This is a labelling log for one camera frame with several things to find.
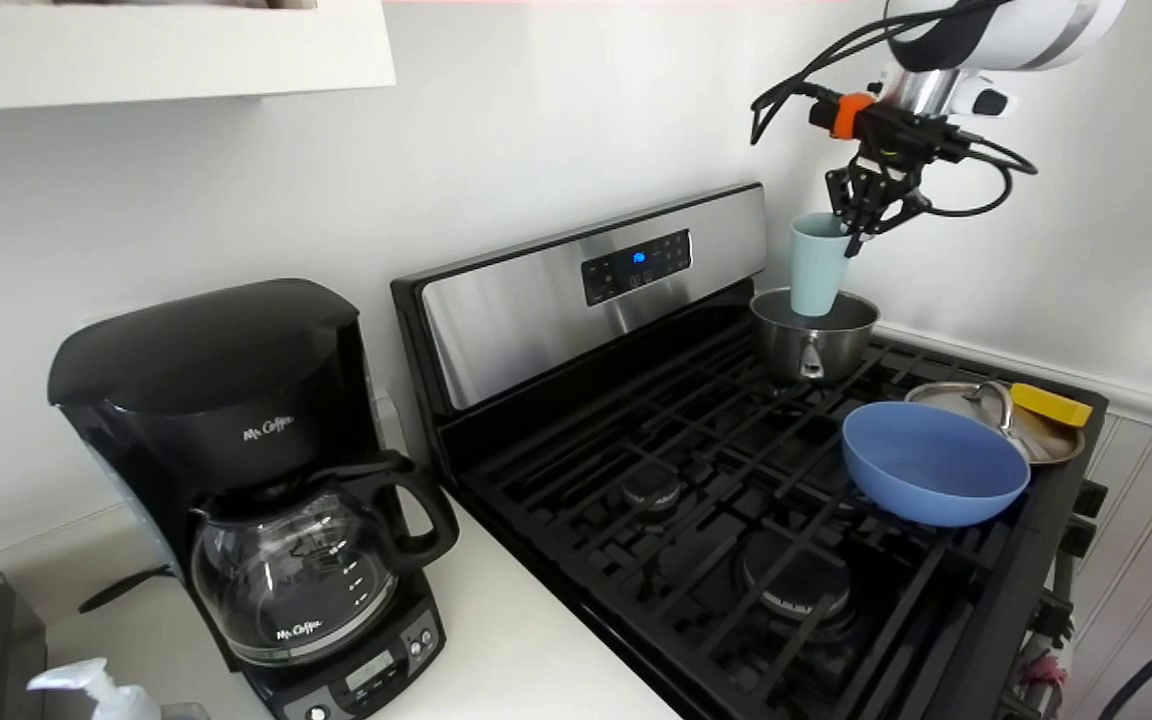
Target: white cup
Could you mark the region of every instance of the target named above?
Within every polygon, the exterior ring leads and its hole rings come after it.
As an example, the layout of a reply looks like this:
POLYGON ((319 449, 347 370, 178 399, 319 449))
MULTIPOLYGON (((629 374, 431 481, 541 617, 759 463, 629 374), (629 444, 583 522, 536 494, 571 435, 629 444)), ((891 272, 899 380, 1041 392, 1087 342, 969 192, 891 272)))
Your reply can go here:
POLYGON ((794 225, 790 304, 796 317, 830 317, 844 287, 849 241, 833 211, 803 211, 794 225))

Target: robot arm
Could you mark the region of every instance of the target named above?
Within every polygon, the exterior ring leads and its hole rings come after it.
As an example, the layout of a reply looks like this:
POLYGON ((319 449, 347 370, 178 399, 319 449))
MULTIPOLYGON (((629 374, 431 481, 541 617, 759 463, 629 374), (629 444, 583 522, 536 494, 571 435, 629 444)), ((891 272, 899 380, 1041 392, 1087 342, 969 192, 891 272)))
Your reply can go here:
POLYGON ((974 135, 948 118, 1000 118, 1003 97, 980 71, 1031 71, 1075 59, 1120 17, 1124 0, 888 0, 886 19, 863 23, 826 49, 803 71, 769 89, 753 113, 753 141, 766 135, 790 97, 813 97, 807 121, 836 141, 855 141, 844 168, 826 173, 830 200, 849 258, 914 216, 980 216, 1008 200, 1014 173, 1035 173, 1025 157, 974 135), (840 97, 807 86, 813 71, 888 43, 897 71, 886 89, 840 97), (980 207, 936 207, 920 192, 931 162, 986 162, 1000 173, 1003 192, 980 207))

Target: white cabinet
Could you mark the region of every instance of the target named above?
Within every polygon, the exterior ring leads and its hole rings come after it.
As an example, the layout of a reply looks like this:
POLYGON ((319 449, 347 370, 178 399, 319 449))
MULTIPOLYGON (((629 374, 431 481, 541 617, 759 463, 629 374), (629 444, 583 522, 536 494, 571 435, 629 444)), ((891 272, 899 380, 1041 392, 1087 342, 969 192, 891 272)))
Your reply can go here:
POLYGON ((312 9, 0 0, 0 108, 391 86, 379 0, 312 9))

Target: carafe handle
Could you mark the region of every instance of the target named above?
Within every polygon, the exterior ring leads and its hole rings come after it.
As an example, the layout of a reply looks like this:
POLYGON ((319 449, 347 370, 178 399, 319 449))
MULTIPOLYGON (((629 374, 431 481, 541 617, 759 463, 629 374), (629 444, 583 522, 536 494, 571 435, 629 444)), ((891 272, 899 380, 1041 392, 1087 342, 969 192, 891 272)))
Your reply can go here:
POLYGON ((369 524, 379 524, 374 537, 395 577, 431 566, 460 537, 448 495, 431 487, 431 481, 423 481, 415 463, 402 452, 379 452, 365 463, 338 463, 317 471, 317 481, 329 481, 354 506, 354 513, 360 513, 369 524), (377 494, 386 487, 407 487, 431 528, 423 537, 395 528, 391 516, 377 510, 377 494))

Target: blue bowl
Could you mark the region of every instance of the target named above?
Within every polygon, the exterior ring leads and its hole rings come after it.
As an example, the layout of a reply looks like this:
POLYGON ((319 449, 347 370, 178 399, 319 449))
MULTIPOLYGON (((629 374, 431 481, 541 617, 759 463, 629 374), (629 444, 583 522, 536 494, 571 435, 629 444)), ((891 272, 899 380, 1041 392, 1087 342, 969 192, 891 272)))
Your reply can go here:
POLYGON ((986 524, 1031 481, 1030 459, 1000 434, 899 399, 844 418, 844 463, 886 513, 931 528, 986 524))

